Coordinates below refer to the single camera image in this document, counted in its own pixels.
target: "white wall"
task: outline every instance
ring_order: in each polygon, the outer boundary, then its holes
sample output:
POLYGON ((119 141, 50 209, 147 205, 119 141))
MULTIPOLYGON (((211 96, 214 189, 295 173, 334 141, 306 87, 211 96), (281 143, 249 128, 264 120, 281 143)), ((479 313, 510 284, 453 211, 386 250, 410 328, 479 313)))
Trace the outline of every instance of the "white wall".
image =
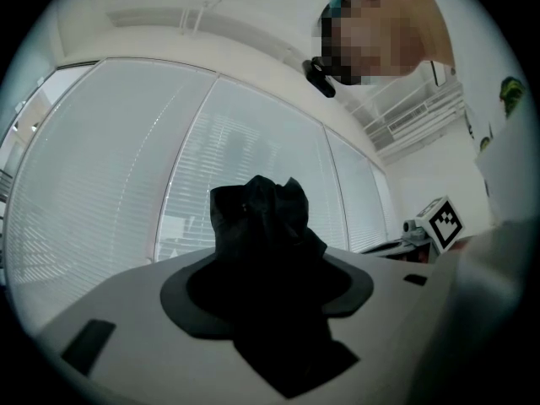
POLYGON ((433 199, 448 195, 462 217, 462 236, 490 227, 491 213, 483 177, 464 118, 443 129, 444 135, 386 166, 400 223, 416 216, 433 199))
POLYGON ((339 133, 384 169, 358 120, 338 102, 325 98, 291 67, 249 46, 199 32, 180 35, 160 26, 114 28, 67 55, 62 64, 106 57, 146 57, 210 69, 253 85, 299 108, 339 133))

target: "camera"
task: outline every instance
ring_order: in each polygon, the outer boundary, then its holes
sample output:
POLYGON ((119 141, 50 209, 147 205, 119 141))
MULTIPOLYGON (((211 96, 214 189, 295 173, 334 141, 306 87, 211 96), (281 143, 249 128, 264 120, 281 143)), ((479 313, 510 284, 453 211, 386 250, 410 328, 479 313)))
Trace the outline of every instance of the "camera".
POLYGON ((305 60, 302 63, 302 68, 304 69, 305 78, 327 98, 333 98, 336 95, 336 89, 334 89, 332 83, 322 71, 321 64, 317 61, 316 57, 313 57, 311 60, 305 60))

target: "person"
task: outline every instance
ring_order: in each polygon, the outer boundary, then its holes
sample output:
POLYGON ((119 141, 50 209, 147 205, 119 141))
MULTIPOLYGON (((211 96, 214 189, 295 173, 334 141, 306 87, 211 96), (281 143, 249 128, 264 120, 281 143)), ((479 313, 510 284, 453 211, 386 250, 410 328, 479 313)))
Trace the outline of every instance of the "person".
POLYGON ((540 155, 527 81, 477 0, 330 0, 317 25, 322 70, 341 84, 407 76, 425 61, 454 68, 496 222, 540 214, 540 182, 519 171, 540 155))

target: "crumpled black fabric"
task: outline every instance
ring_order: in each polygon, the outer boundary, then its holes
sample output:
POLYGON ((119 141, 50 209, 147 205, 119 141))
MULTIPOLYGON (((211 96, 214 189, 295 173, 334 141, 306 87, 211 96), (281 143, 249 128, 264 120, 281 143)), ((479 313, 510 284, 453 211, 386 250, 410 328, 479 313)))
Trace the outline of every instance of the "crumpled black fabric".
POLYGON ((216 259, 188 292, 202 308, 234 323, 242 357, 286 397, 329 381, 358 361, 332 340, 321 310, 327 245, 307 227, 309 205, 291 178, 257 175, 211 191, 216 259))

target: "window blind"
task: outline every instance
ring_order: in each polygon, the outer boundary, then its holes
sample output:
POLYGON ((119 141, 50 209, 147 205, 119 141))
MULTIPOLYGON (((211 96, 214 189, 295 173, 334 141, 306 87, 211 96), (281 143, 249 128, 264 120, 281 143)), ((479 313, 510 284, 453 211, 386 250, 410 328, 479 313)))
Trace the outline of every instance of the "window blind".
POLYGON ((294 177, 309 201, 308 225, 347 248, 343 207, 324 129, 295 108, 220 78, 196 116, 176 163, 159 228, 157 259, 214 245, 210 191, 261 175, 294 177))
POLYGON ((102 62, 35 133, 8 206, 8 284, 37 333, 110 276, 154 254, 159 209, 215 76, 181 65, 102 62))
POLYGON ((385 242, 384 216, 370 162, 333 132, 327 135, 343 195, 350 251, 385 242))
POLYGON ((392 196, 390 194, 390 188, 388 187, 388 180, 386 179, 385 174, 373 164, 371 164, 371 170, 373 171, 377 190, 379 191, 379 197, 381 199, 382 212, 385 217, 387 239, 398 239, 402 233, 401 228, 397 223, 392 196))

